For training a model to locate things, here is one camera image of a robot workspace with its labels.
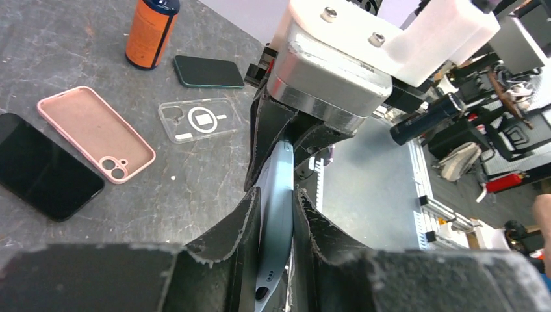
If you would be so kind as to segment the clear phone case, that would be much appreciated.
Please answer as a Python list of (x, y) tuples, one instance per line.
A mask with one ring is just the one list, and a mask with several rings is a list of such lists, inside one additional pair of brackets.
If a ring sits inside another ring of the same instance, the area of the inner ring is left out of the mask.
[(243, 124), (233, 102), (224, 97), (162, 103), (158, 114), (174, 144), (233, 134)]

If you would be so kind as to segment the pink phone case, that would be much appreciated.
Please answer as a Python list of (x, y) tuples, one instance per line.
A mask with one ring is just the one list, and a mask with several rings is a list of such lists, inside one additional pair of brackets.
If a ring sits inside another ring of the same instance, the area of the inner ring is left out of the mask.
[(127, 182), (156, 158), (138, 132), (88, 86), (43, 98), (37, 110), (111, 183)]

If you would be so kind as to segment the orange bottle blue cap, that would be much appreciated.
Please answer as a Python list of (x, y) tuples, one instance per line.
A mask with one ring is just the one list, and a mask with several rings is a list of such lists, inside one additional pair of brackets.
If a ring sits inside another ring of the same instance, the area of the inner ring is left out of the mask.
[(125, 48), (131, 65), (153, 70), (160, 64), (180, 8), (179, 0), (137, 1)]

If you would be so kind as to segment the black phone teal edge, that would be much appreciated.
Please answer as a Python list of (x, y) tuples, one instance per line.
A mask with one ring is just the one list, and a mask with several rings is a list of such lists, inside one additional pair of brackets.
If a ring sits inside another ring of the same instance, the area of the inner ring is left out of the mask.
[(187, 88), (244, 88), (238, 66), (228, 60), (176, 55), (173, 65), (179, 82)]

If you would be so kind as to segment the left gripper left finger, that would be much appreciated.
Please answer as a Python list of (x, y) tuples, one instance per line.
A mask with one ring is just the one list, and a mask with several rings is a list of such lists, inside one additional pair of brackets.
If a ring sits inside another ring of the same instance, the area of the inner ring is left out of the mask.
[(253, 311), (261, 191), (188, 244), (48, 244), (1, 253), (2, 311)]

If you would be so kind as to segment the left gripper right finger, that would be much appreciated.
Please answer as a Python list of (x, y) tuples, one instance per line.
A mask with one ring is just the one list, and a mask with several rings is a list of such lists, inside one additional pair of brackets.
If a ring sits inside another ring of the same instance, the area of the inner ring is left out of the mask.
[(295, 311), (546, 311), (547, 287), (520, 254), (371, 249), (294, 194)]

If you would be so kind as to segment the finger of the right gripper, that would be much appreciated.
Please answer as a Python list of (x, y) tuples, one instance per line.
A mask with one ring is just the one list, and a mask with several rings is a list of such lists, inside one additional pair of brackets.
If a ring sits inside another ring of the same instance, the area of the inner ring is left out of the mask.
[(250, 160), (244, 180), (244, 191), (256, 184), (261, 170), (285, 129), (298, 111), (275, 100), (262, 82), (250, 107)]
[(353, 138), (357, 130), (341, 131), (326, 123), (313, 125), (292, 143), (294, 148), (294, 169), (297, 170), (310, 157), (317, 155), (320, 151), (343, 140)]

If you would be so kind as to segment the aluminium frame rail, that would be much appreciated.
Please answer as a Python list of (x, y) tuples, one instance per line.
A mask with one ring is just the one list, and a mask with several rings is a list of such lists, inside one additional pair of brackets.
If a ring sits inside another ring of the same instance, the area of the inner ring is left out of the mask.
[(424, 151), (418, 141), (407, 143), (413, 167), (419, 212), (414, 212), (414, 223), (419, 248), (422, 250), (454, 250), (469, 248), (467, 233), (472, 222), (438, 201), (432, 191)]

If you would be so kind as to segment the grey bag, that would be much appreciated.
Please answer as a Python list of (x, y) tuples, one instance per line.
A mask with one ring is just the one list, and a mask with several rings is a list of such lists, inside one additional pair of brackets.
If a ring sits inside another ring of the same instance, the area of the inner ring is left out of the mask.
[(471, 169), (481, 154), (482, 150), (477, 143), (466, 142), (437, 161), (432, 168), (437, 171), (439, 177), (455, 182)]

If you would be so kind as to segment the red fire extinguisher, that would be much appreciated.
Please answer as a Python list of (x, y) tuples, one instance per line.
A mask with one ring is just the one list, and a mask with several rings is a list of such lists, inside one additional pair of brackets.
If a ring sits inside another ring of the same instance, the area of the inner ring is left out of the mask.
[(526, 172), (515, 172), (481, 184), (481, 194), (476, 198), (480, 203), (488, 193), (497, 193), (511, 187), (516, 187), (528, 177)]

